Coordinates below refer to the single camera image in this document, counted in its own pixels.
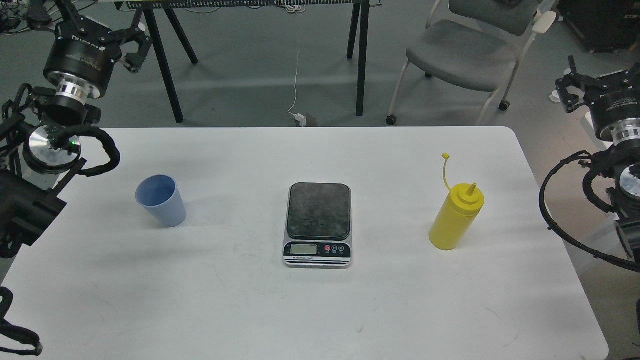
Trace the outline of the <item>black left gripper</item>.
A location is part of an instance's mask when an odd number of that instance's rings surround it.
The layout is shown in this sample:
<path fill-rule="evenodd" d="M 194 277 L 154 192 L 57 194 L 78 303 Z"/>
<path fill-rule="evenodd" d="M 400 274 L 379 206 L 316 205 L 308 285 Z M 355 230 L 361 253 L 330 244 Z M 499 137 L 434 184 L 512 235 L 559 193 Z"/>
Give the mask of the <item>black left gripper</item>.
<path fill-rule="evenodd" d="M 153 45 L 143 23 L 133 21 L 129 28 L 113 32 L 102 23 L 80 15 L 71 0 L 54 3 L 62 21 L 54 27 L 55 40 L 43 70 L 50 84 L 58 85 L 63 75 L 74 76 L 89 84 L 90 98 L 103 98 L 115 62 L 122 57 L 119 47 L 128 43 L 136 43 L 137 51 L 126 53 L 119 62 L 130 73 L 139 73 Z M 109 34 L 115 42 L 100 42 Z"/>

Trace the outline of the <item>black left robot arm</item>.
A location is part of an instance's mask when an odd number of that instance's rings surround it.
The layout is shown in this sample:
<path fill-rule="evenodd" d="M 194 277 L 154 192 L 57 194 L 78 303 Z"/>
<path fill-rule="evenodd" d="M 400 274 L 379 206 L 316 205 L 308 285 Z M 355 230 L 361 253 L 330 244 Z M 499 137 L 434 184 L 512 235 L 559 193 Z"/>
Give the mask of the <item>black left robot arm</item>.
<path fill-rule="evenodd" d="M 137 73 L 153 44 L 137 10 L 130 27 L 113 30 L 55 2 L 54 23 L 43 0 L 30 2 L 33 30 L 55 40 L 43 75 L 52 88 L 24 83 L 1 107 L 1 257 L 32 246 L 66 202 L 59 194 L 74 176 L 95 177 L 121 162 L 114 139 L 98 127 L 102 111 L 87 100 L 105 96 L 114 67 Z"/>

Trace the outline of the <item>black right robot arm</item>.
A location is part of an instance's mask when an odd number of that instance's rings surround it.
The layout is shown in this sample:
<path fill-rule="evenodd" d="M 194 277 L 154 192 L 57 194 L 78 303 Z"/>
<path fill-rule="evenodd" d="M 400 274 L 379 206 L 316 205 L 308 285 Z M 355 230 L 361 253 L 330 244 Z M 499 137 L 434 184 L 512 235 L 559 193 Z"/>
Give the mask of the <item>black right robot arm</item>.
<path fill-rule="evenodd" d="M 568 57 L 569 73 L 555 82 L 558 98 L 567 113 L 582 106 L 589 109 L 594 135 L 610 147 L 597 153 L 585 150 L 562 159 L 544 178 L 538 205 L 548 229 L 566 243 L 608 264 L 638 272 L 640 246 L 640 92 L 639 64 L 592 77 L 580 74 L 575 59 Z M 546 187 L 564 166 L 578 162 L 587 172 L 582 180 L 585 198 L 606 214 L 616 214 L 615 232 L 627 258 L 621 259 L 590 248 L 563 230 L 546 205 Z"/>

